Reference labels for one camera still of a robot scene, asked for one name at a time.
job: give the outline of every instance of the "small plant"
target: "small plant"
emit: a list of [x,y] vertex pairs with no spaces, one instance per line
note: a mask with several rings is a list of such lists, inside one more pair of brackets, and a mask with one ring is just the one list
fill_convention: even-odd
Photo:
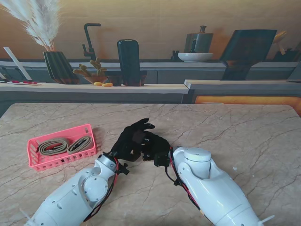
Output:
[[97,58],[95,61],[94,60],[90,60],[90,64],[93,65],[93,67],[95,69],[97,69],[97,73],[90,73],[87,70],[87,66],[79,64],[79,69],[74,69],[73,73],[75,74],[81,74],[84,77],[105,77],[105,71],[107,70],[106,68],[102,67],[102,65],[100,64],[100,59]]

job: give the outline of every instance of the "pink plastic basket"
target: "pink plastic basket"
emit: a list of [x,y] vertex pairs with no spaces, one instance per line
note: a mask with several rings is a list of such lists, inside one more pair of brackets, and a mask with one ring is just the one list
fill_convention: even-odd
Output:
[[[38,145],[49,139],[64,137],[69,139],[73,143],[83,136],[92,137],[92,148],[74,154],[68,154],[67,152],[65,152],[62,154],[56,154],[52,156],[44,156],[41,155],[39,152],[37,153]],[[36,171],[43,171],[52,167],[76,161],[78,159],[87,158],[96,154],[97,151],[95,140],[93,137],[92,127],[90,124],[86,124],[30,139],[27,144],[27,153],[29,158],[29,166],[34,168]]]

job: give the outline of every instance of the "faucet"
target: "faucet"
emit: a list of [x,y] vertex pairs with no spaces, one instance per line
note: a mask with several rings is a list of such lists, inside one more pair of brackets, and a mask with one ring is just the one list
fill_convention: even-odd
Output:
[[96,60],[95,52],[94,52],[94,49],[92,48],[92,43],[91,43],[89,32],[88,32],[88,27],[89,26],[100,27],[101,24],[87,23],[87,24],[84,25],[84,29],[85,29],[85,33],[86,33],[86,37],[87,37],[87,41],[88,41],[88,45],[89,45],[89,51],[87,52],[86,46],[85,46],[85,44],[83,44],[84,56],[85,57],[91,57],[91,60]]

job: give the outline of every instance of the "fabric strap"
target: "fabric strap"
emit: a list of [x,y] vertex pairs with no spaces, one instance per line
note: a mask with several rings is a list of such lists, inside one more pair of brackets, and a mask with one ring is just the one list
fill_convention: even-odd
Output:
[[90,136],[85,136],[75,141],[69,148],[68,154],[74,154],[92,148],[93,139]]
[[93,139],[90,136],[85,136],[72,145],[70,141],[63,137],[58,137],[54,139],[47,140],[38,146],[38,150],[42,155],[55,155],[68,152],[68,154],[74,154],[92,148]]
[[69,140],[66,138],[54,138],[47,140],[38,146],[38,151],[42,155],[61,154],[67,151],[69,147]]

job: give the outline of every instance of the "orange wall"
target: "orange wall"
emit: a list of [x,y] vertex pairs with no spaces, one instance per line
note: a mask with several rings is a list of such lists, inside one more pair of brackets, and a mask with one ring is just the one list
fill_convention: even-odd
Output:
[[[84,58],[81,44],[87,44],[85,23],[91,27],[96,55],[118,58],[119,39],[136,39],[140,58],[167,59],[172,50],[183,51],[186,34],[207,25],[214,37],[210,52],[218,58],[237,29],[287,30],[284,48],[301,41],[301,0],[62,0],[62,25],[55,38],[58,50],[68,58]],[[18,58],[43,58],[43,47],[28,36],[19,21],[0,10],[0,58],[7,58],[3,46]],[[273,57],[277,51],[272,46]]]
[[301,98],[300,97],[250,97],[250,96],[223,96],[209,97],[198,96],[195,104],[223,103],[237,105],[290,105],[301,117]]

